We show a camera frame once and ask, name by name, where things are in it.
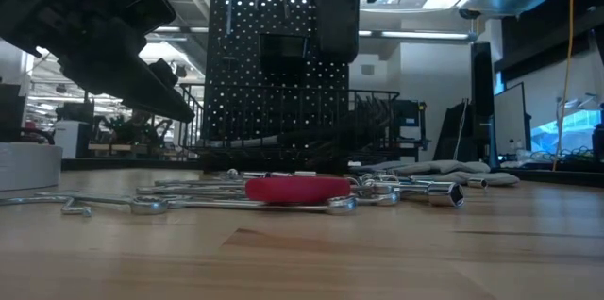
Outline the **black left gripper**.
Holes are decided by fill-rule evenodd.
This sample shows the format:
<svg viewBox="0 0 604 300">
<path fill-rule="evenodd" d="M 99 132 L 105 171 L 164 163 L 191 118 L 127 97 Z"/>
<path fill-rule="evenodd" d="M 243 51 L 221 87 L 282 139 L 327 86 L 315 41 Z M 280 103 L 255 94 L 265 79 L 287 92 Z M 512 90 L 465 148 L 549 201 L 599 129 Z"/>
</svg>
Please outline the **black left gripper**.
<svg viewBox="0 0 604 300">
<path fill-rule="evenodd" d="M 32 55 L 47 49 L 85 91 L 188 123 L 172 67 L 139 57 L 146 34 L 175 17 L 168 0 L 0 0 L 0 39 Z"/>
</svg>

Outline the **black metal peg board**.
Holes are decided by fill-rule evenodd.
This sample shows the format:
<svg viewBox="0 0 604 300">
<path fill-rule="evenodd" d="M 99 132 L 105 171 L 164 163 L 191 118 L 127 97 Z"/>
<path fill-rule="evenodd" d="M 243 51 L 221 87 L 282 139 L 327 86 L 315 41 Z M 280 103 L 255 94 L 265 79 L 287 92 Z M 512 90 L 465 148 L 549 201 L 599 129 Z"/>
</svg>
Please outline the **black metal peg board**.
<svg viewBox="0 0 604 300">
<path fill-rule="evenodd" d="M 358 0 L 211 0 L 202 143 L 238 162 L 345 162 Z"/>
</svg>

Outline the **tall black plastic bin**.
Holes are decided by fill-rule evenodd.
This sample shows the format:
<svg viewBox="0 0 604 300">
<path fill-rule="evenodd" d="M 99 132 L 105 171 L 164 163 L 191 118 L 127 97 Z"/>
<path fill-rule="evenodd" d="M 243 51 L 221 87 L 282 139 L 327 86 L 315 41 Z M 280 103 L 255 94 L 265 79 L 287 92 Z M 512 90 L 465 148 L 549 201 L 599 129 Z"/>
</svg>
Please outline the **tall black plastic bin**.
<svg viewBox="0 0 604 300">
<path fill-rule="evenodd" d="M 315 0 L 316 36 L 323 56 L 344 63 L 359 51 L 359 0 Z"/>
</svg>

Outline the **white and black box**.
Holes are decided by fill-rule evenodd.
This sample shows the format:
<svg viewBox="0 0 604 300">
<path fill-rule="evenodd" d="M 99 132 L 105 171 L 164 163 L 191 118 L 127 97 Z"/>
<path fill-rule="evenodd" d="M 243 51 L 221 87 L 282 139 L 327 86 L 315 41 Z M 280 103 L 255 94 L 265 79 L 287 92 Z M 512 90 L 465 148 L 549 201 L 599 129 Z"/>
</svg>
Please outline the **white and black box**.
<svg viewBox="0 0 604 300">
<path fill-rule="evenodd" d="M 55 123 L 54 142 L 62 149 L 62 158 L 85 158 L 88 155 L 91 126 L 79 121 Z"/>
</svg>

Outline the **black column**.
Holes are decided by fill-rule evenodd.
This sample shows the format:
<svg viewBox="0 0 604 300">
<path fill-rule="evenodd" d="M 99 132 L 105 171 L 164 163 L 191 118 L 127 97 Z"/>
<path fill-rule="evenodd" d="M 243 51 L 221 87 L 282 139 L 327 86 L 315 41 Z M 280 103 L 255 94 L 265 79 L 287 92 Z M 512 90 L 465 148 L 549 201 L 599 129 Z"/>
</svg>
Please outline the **black column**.
<svg viewBox="0 0 604 300">
<path fill-rule="evenodd" d="M 489 163 L 494 91 L 491 45 L 488 42 L 471 44 L 471 83 L 473 139 L 477 147 L 477 158 Z"/>
</svg>

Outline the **grey striped work glove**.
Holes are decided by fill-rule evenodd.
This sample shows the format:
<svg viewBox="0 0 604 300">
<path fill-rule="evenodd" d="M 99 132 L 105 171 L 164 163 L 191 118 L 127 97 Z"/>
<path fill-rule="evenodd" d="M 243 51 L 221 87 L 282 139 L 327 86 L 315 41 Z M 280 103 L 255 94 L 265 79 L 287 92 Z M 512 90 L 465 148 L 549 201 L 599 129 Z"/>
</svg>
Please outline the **grey striped work glove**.
<svg viewBox="0 0 604 300">
<path fill-rule="evenodd" d="M 517 184 L 520 179 L 517 176 L 507 173 L 466 173 L 452 172 L 445 175 L 412 175 L 413 181 L 433 181 L 433 182 L 455 182 L 464 186 L 469 178 L 483 178 L 488 181 L 489 186 L 511 186 Z"/>
<path fill-rule="evenodd" d="M 449 174 L 454 172 L 490 173 L 491 168 L 480 161 L 461 162 L 457 160 L 433 160 L 414 163 L 402 161 L 386 161 L 372 165 L 350 167 L 352 173 L 369 174 L 378 171 L 390 171 L 395 175 L 424 175 L 424 174 Z"/>
</svg>

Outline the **short black plastic bin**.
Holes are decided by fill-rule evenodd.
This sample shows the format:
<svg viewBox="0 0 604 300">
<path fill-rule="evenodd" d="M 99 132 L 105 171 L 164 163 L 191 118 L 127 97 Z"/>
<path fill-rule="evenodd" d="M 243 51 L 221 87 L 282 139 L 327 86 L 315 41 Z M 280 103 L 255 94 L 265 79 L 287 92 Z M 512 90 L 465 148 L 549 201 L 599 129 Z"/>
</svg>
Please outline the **short black plastic bin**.
<svg viewBox="0 0 604 300">
<path fill-rule="evenodd" d="M 266 73 L 299 74 L 305 68 L 308 47 L 307 37 L 260 34 L 260 67 Z"/>
</svg>

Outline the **red-handled driver tool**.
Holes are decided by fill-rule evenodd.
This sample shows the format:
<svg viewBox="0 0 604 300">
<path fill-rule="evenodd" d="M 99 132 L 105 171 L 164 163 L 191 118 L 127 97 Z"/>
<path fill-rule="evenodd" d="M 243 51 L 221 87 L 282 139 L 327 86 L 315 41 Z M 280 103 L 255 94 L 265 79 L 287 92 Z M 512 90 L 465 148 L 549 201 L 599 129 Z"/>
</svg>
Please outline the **red-handled driver tool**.
<svg viewBox="0 0 604 300">
<path fill-rule="evenodd" d="M 252 201 L 312 204 L 348 196 L 351 187 L 345 178 L 287 176 L 250 179 L 244 185 L 244 192 Z"/>
</svg>

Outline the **black equipment cart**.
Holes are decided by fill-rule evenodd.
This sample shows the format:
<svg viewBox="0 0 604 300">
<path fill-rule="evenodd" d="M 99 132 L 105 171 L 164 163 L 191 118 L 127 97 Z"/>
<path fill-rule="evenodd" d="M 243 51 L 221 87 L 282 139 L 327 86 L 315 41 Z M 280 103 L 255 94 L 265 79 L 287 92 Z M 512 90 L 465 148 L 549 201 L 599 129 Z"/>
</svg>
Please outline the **black equipment cart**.
<svg viewBox="0 0 604 300">
<path fill-rule="evenodd" d="M 405 152 L 405 157 L 419 161 L 421 151 L 428 150 L 429 139 L 426 132 L 425 102 L 414 100 L 394 101 L 394 133 L 397 145 Z"/>
</svg>

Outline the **black leaning board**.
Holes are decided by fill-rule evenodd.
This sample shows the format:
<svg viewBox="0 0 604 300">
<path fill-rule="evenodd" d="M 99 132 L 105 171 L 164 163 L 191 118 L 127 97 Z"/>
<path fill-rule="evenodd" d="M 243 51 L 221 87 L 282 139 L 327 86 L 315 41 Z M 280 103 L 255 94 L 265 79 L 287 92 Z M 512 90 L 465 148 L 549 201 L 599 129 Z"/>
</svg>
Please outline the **black leaning board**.
<svg viewBox="0 0 604 300">
<path fill-rule="evenodd" d="M 449 108 L 442 123 L 434 160 L 470 161 L 474 158 L 472 104 L 465 101 Z"/>
</svg>

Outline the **white tape roll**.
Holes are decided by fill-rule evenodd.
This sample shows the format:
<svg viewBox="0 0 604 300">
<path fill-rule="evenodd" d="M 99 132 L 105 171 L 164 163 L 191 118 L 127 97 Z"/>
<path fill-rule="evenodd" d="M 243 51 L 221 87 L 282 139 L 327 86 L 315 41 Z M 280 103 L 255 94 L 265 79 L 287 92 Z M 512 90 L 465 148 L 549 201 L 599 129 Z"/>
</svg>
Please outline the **white tape roll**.
<svg viewBox="0 0 604 300">
<path fill-rule="evenodd" d="M 0 142 L 0 192 L 57 186 L 62 148 L 33 142 Z"/>
</svg>

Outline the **white panel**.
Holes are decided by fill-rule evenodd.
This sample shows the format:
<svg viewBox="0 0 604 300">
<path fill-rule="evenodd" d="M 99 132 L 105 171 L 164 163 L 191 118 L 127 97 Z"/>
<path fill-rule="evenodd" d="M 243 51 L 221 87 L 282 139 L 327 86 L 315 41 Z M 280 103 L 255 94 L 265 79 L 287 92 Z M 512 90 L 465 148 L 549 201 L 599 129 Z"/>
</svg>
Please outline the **white panel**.
<svg viewBox="0 0 604 300">
<path fill-rule="evenodd" d="M 531 150 L 529 124 L 523 83 L 494 96 L 495 146 L 499 156 Z"/>
</svg>

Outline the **long chrome tubular socket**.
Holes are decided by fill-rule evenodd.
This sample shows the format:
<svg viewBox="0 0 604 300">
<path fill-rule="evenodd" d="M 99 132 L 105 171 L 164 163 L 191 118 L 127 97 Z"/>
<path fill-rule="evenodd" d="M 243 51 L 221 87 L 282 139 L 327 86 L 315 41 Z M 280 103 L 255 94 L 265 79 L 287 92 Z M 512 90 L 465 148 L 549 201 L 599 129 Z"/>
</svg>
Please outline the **long chrome tubular socket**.
<svg viewBox="0 0 604 300">
<path fill-rule="evenodd" d="M 419 181 L 405 184 L 372 182 L 352 185 L 352 192 L 373 192 L 399 194 L 399 201 L 424 202 L 434 207 L 459 208 L 463 205 L 464 194 L 460 184 L 455 182 Z"/>
</svg>

